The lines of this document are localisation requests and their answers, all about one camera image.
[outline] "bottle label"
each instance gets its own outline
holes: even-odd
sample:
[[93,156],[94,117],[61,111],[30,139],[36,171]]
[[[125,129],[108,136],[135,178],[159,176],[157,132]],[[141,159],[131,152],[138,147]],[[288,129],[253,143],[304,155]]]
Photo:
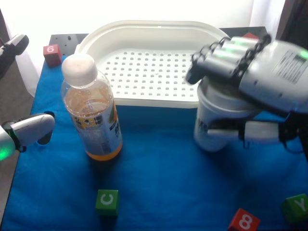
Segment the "bottle label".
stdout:
[[93,155],[113,153],[122,143],[119,120],[113,102],[95,117],[71,115],[85,150]]

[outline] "clear plastic bottle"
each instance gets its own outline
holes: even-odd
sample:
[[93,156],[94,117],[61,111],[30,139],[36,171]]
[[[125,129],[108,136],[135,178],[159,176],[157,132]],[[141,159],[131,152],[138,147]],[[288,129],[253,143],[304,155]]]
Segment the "clear plastic bottle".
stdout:
[[112,159],[123,142],[108,79],[88,54],[67,57],[62,73],[62,99],[87,154],[95,160]]

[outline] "gray floor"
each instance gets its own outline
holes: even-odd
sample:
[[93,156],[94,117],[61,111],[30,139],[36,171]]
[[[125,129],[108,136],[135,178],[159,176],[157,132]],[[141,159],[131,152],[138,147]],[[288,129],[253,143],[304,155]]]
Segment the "gray floor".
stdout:
[[[0,12],[0,37],[8,41],[7,30]],[[27,92],[16,63],[0,79],[0,124],[30,114],[33,97]],[[19,153],[0,162],[0,224],[8,199]]]

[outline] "green cube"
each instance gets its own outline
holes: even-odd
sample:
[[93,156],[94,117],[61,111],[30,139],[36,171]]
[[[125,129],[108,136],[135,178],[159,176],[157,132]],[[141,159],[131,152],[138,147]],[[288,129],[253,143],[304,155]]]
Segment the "green cube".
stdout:
[[118,190],[98,190],[95,209],[99,215],[117,216],[119,204]]
[[290,224],[306,220],[308,219],[308,197],[306,194],[289,197],[285,199],[281,209]]

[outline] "white cup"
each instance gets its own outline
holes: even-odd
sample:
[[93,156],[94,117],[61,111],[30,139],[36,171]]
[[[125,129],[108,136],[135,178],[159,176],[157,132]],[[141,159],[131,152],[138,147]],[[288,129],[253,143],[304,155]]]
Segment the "white cup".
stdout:
[[228,143],[228,140],[208,136],[207,126],[211,122],[224,118],[247,120],[259,113],[253,105],[240,98],[235,89],[210,81],[206,77],[200,82],[197,94],[199,105],[194,138],[197,144],[208,152],[217,152]]

